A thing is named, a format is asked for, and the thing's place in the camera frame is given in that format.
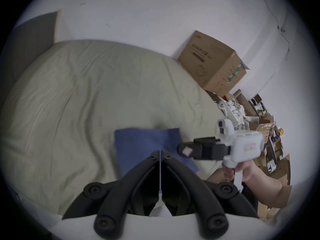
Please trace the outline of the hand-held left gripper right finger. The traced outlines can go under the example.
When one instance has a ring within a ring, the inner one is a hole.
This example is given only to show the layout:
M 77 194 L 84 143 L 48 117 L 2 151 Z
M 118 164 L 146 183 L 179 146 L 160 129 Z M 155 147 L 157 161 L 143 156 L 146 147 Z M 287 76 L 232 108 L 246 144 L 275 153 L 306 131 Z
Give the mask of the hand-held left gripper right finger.
M 227 232 L 230 223 L 226 213 L 258 218 L 255 208 L 233 183 L 202 180 L 166 151 L 161 151 L 161 191 L 172 216 L 196 214 L 205 239 L 218 239 Z

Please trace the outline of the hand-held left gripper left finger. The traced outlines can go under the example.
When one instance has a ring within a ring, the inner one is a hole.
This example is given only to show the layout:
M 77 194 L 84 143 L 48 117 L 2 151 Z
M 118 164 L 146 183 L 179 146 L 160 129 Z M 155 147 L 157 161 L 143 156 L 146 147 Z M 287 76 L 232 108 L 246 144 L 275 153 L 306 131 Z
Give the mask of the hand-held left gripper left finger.
M 149 216 L 159 192 L 160 151 L 155 151 L 118 181 L 87 184 L 62 220 L 97 215 L 93 224 L 96 234 L 116 240 L 122 235 L 126 214 Z

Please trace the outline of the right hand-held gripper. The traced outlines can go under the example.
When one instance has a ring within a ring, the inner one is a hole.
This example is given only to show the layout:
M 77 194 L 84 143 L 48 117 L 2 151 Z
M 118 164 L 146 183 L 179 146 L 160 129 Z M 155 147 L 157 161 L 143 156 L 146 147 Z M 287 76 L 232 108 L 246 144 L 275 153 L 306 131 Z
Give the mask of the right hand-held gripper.
M 218 121 L 219 135 L 195 138 L 178 145 L 177 153 L 185 158 L 223 161 L 235 169 L 239 163 L 258 158 L 264 148 L 263 134 L 252 130 L 234 130 L 229 119 Z

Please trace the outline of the person's right hand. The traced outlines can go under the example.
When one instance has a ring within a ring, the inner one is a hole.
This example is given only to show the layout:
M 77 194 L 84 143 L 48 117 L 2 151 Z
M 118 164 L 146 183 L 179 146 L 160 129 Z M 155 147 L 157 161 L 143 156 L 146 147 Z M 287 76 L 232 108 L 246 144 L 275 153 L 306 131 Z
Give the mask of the person's right hand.
M 235 173 L 242 171 L 242 182 L 244 182 L 248 187 L 256 186 L 262 182 L 265 174 L 263 171 L 255 165 L 253 160 L 247 162 L 241 162 L 235 169 L 228 168 L 224 164 L 223 173 L 227 181 L 234 181 Z

